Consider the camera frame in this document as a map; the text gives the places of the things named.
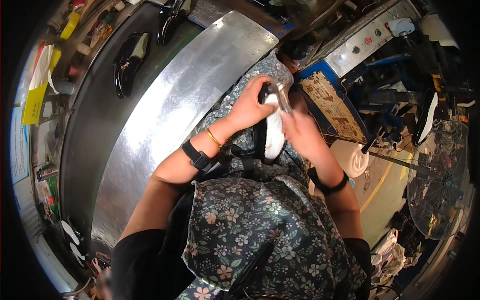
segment yellow paper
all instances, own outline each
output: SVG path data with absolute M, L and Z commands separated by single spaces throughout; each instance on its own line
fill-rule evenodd
M 61 57 L 61 51 L 57 48 L 54 48 L 53 51 L 52 51 L 52 58 L 50 60 L 50 65 L 48 67 L 50 69 L 50 73 L 53 73 L 53 69 L 55 68 L 55 66 L 59 62 L 60 57 Z
M 40 87 L 28 91 L 27 100 L 25 102 L 24 122 L 23 125 L 38 123 L 40 119 L 40 111 L 42 109 L 43 97 L 47 90 L 48 82 Z

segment hand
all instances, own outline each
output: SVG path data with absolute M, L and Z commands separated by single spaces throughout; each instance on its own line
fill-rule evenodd
M 235 132 L 255 125 L 277 110 L 277 105 L 258 103 L 262 85 L 269 81 L 271 78 L 267 75 L 257 75 L 248 81 L 231 112 L 225 117 Z
M 293 110 L 293 116 L 282 113 L 281 118 L 285 139 L 302 157 L 314 162 L 329 150 L 312 117 Z

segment black sleeve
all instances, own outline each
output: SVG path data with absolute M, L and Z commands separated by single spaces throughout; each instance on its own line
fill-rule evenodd
M 112 292 L 114 300 L 150 299 L 152 281 L 157 277 L 153 264 L 165 239 L 165 231 L 150 229 L 122 239 L 113 249 Z
M 370 247 L 363 239 L 346 238 L 343 242 L 348 247 L 353 256 L 357 259 L 362 270 L 367 274 L 367 278 L 355 292 L 357 300 L 367 300 L 370 296 L 370 285 L 372 284 L 372 262 L 370 260 Z

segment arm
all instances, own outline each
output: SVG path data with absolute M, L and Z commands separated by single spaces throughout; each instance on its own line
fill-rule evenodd
M 255 125 L 276 110 L 275 106 L 258 103 L 262 84 L 269 80 L 270 77 L 266 75 L 250 79 L 232 111 L 209 127 L 219 143 L 224 144 L 235 132 Z M 209 158 L 220 150 L 207 132 L 199 133 L 190 142 L 197 151 L 203 151 Z M 179 186 L 189 183 L 197 172 L 181 148 L 162 161 L 150 177 L 144 195 L 135 207 L 120 240 L 147 229 L 166 230 L 168 216 L 180 194 Z
M 312 162 L 319 181 L 330 188 L 337 186 L 343 179 L 343 170 L 318 132 L 315 121 L 295 110 L 293 117 L 282 114 L 282 121 L 285 138 L 301 156 Z M 343 238 L 363 239 L 358 200 L 350 184 L 328 195 L 325 203 Z

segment metal pole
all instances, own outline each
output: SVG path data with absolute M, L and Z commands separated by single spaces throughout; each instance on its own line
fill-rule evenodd
M 396 158 L 393 158 L 393 157 L 383 156 L 383 155 L 380 155 L 380 154 L 375 153 L 375 152 L 370 151 L 369 153 L 370 153 L 370 155 L 373 155 L 375 157 L 379 157 L 379 158 L 391 161 L 395 164 L 398 164 L 398 165 L 401 165 L 401 166 L 404 166 L 404 167 L 407 167 L 407 168 L 412 168 L 415 171 L 417 171 L 419 173 L 422 173 L 424 175 L 427 175 L 427 176 L 430 176 L 430 177 L 433 177 L 433 178 L 436 178 L 436 179 L 439 179 L 439 180 L 444 180 L 444 178 L 442 176 L 438 175 L 434 171 L 432 171 L 430 169 L 427 169 L 425 167 L 412 165 L 411 163 L 408 163 L 406 161 L 396 159 Z

